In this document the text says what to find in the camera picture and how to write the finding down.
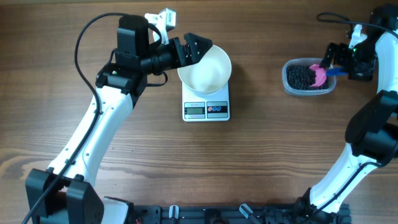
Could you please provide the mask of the pink scoop blue handle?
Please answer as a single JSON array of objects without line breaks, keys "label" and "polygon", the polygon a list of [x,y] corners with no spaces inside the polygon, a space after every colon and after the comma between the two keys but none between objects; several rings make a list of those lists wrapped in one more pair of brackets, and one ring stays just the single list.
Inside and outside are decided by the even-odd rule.
[{"label": "pink scoop blue handle", "polygon": [[309,69],[313,72],[315,72],[315,83],[311,85],[311,87],[320,87],[322,86],[328,77],[332,76],[340,76],[340,75],[347,75],[348,73],[344,71],[342,68],[329,68],[328,70],[325,70],[324,68],[321,68],[317,64],[313,64],[312,66],[309,67]]}]

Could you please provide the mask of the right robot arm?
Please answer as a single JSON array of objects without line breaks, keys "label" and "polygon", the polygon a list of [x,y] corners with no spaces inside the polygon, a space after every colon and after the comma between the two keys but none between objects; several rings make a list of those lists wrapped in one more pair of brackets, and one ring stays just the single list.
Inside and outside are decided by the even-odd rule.
[{"label": "right robot arm", "polygon": [[294,205],[295,223],[336,223],[349,193],[373,170],[397,157],[397,126],[388,122],[397,115],[397,6],[376,7],[368,22],[351,21],[332,12],[318,14],[320,22],[348,24],[349,44],[329,44],[320,66],[334,63],[334,75],[370,81],[378,68],[377,94],[349,121],[341,156],[316,185]]}]

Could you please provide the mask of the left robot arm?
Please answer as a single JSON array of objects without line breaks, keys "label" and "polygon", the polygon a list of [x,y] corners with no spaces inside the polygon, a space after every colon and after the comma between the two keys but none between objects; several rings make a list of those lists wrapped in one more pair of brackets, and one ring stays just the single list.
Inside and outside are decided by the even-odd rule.
[{"label": "left robot arm", "polygon": [[149,75],[194,65],[211,49],[210,39],[187,33],[169,39],[170,25],[118,14],[118,45],[90,85],[91,105],[61,153],[25,181],[32,223],[134,223],[132,202],[100,198],[95,182],[101,161],[123,121],[148,87]]}]

